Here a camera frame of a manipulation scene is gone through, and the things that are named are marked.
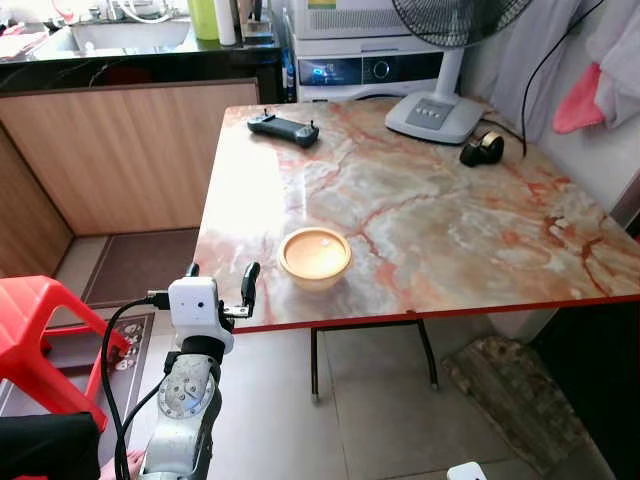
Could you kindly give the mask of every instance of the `red stool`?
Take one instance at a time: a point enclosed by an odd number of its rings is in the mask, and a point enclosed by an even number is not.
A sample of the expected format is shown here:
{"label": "red stool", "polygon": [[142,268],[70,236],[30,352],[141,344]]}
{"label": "red stool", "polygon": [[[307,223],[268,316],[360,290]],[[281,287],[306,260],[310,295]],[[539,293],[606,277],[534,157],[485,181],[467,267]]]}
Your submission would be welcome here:
{"label": "red stool", "polygon": [[[47,330],[58,307],[67,307],[86,325]],[[51,348],[46,337],[95,332],[104,335],[107,322],[67,290],[44,276],[0,279],[0,379],[7,378],[51,413],[90,412],[100,431],[107,417],[95,403],[100,388],[100,352],[83,394],[42,354]],[[121,352],[129,343],[118,332],[109,347]]]}

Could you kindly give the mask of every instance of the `fan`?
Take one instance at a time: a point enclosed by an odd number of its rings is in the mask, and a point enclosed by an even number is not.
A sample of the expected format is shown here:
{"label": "fan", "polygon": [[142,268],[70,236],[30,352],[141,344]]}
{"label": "fan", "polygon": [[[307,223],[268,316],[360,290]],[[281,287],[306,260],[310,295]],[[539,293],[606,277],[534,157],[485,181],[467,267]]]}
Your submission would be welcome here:
{"label": "fan", "polygon": [[434,91],[412,93],[386,116],[385,125],[412,137],[458,144],[471,134],[482,105],[455,93],[463,48],[499,32],[531,0],[393,0],[407,28],[425,42],[443,47]]}

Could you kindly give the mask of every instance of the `foot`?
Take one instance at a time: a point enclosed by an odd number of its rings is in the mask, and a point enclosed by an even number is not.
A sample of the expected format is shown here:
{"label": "foot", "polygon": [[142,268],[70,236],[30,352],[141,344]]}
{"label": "foot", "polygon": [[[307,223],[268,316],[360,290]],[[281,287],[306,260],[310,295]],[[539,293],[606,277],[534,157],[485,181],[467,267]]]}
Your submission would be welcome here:
{"label": "foot", "polygon": [[[127,452],[127,465],[131,480],[138,478],[140,468],[142,468],[142,460],[144,460],[144,450]],[[113,458],[100,469],[100,480],[116,480],[116,467]]]}

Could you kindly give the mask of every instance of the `yellow bowl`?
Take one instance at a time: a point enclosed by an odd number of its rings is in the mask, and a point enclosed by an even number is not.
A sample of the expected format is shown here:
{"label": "yellow bowl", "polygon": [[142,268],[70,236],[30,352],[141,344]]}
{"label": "yellow bowl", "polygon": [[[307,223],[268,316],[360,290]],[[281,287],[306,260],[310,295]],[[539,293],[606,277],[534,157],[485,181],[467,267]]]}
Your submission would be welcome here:
{"label": "yellow bowl", "polygon": [[346,238],[328,228],[302,228],[282,241],[278,260],[300,287],[326,290],[351,265],[351,247]]}

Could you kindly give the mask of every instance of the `door mat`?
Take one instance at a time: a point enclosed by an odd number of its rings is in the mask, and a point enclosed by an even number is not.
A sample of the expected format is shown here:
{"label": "door mat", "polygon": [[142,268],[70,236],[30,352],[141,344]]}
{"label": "door mat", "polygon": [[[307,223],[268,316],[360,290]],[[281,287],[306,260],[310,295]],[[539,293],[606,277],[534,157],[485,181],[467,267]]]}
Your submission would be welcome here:
{"label": "door mat", "polygon": [[113,235],[107,240],[82,294],[91,308],[120,307],[147,290],[166,290],[184,276],[198,229]]}
{"label": "door mat", "polygon": [[540,475],[589,441],[589,433],[531,348],[487,337],[444,359],[442,366]]}
{"label": "door mat", "polygon": [[[147,356],[153,313],[122,317],[116,323],[116,330],[131,342],[131,348],[124,358],[114,358],[110,362],[109,383],[118,405],[120,417],[124,419],[136,406],[142,381],[142,370]],[[71,380],[79,390],[85,390],[89,373],[100,350],[101,337],[93,333],[71,335],[68,337],[49,337],[52,349],[47,358]],[[109,410],[107,398],[102,387],[98,393],[98,405],[109,418],[107,428],[100,437],[98,460],[104,465],[113,457],[116,447],[116,431]],[[39,403],[25,395],[9,381],[0,383],[0,416],[19,417],[23,415],[41,415],[49,413]]]}

